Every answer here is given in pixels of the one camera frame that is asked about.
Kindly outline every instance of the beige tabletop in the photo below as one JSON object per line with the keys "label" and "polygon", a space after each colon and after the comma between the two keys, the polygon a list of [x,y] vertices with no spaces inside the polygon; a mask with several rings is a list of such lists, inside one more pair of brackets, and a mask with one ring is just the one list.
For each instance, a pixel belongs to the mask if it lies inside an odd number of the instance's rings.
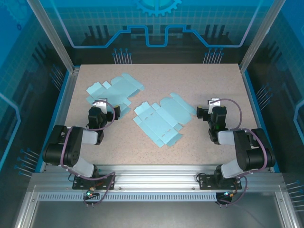
{"label": "beige tabletop", "polygon": [[[192,116],[179,133],[183,134],[173,146],[159,148],[133,121],[134,109],[148,101],[150,105],[170,93],[177,93],[196,109],[205,108],[211,97],[234,99],[242,108],[242,127],[255,128],[256,122],[237,64],[141,64],[141,65],[81,65],[66,126],[88,123],[86,89],[95,82],[111,82],[121,73],[128,73],[144,86],[129,98],[131,111],[105,129],[100,145],[82,145],[81,155],[93,164],[220,164],[235,158],[234,146],[215,145],[208,135],[208,124]],[[230,102],[227,107],[227,128],[239,122],[238,108]]]}

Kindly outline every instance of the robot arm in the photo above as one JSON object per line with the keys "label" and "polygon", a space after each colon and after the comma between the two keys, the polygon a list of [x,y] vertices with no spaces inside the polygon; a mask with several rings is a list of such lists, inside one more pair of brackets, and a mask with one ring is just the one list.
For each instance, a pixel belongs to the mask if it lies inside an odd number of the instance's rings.
{"label": "robot arm", "polygon": [[[115,119],[120,117],[120,107],[113,108],[115,111]],[[108,121],[112,121],[113,113],[108,112],[104,102],[95,101],[93,107],[89,110],[87,130],[83,127],[73,127],[71,131],[63,158],[63,164],[68,166],[74,173],[84,177],[98,178],[98,168],[87,162],[81,157],[81,145],[91,144],[99,145],[104,137],[104,128]],[[46,163],[52,165],[60,165],[61,153],[64,141],[66,139],[68,128],[62,125],[56,125],[48,139],[44,148],[42,159]]]}
{"label": "robot arm", "polygon": [[[264,164],[264,153],[258,142],[251,134],[245,130],[229,131],[226,128],[226,107],[220,106],[220,101],[210,104],[219,98],[212,98],[208,101],[209,109],[197,108],[197,117],[202,118],[209,124],[209,135],[212,142],[221,145],[234,145],[236,149],[236,159],[219,165],[213,177],[213,184],[219,189],[225,189],[235,182],[236,177],[246,171],[260,169]],[[268,139],[263,129],[257,128],[251,130],[261,140],[266,154],[266,167],[273,167],[276,159],[270,147]]]}
{"label": "robot arm", "polygon": [[[63,143],[68,128],[56,125],[43,151],[42,159],[52,165],[60,165]],[[82,127],[74,127],[67,141],[63,164],[70,167],[75,173],[85,177],[92,177],[95,166],[80,156],[81,144],[97,144],[98,133],[88,131]]]}

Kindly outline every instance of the blue wall panel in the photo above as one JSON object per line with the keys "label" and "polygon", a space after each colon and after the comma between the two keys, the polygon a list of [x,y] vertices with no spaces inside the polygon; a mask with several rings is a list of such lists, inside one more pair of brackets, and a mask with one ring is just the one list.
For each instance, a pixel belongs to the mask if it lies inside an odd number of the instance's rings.
{"label": "blue wall panel", "polygon": [[76,65],[113,64],[114,48],[128,48],[133,63],[202,63],[208,48],[225,48],[221,62],[239,63],[272,0],[42,4]]}
{"label": "blue wall panel", "polygon": [[303,1],[286,0],[248,67],[286,182],[304,181]]}
{"label": "blue wall panel", "polygon": [[9,228],[36,166],[20,151],[40,153],[66,70],[26,1],[0,0],[0,21],[0,227]]}

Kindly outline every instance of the light blue cardboard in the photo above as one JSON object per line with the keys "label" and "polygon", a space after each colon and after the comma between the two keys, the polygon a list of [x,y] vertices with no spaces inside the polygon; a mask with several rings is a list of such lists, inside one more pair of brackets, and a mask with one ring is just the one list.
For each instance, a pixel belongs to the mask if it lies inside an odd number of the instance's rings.
{"label": "light blue cardboard", "polygon": [[191,114],[196,111],[179,95],[172,93],[171,97],[165,97],[157,103],[149,105],[142,103],[134,111],[137,114],[133,120],[158,146],[172,146],[182,137],[178,133],[183,127],[179,124],[186,124],[191,120]]}
{"label": "light blue cardboard", "polygon": [[92,104],[99,98],[107,98],[107,101],[113,105],[119,105],[122,118],[131,109],[128,106],[131,101],[128,99],[144,90],[143,84],[134,79],[131,75],[123,73],[122,76],[115,77],[111,80],[111,84],[107,81],[101,85],[99,82],[94,83],[86,91],[90,94],[86,100]]}

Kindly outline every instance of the perforated metal strip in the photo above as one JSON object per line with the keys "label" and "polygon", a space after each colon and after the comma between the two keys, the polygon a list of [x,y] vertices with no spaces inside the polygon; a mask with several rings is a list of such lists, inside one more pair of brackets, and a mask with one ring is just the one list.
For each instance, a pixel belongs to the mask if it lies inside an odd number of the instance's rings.
{"label": "perforated metal strip", "polygon": [[[39,194],[39,201],[82,201],[83,192],[43,192]],[[88,200],[97,201],[100,195],[95,199]],[[189,202],[189,201],[216,201],[216,194],[213,192],[109,192],[104,201],[107,202]]]}

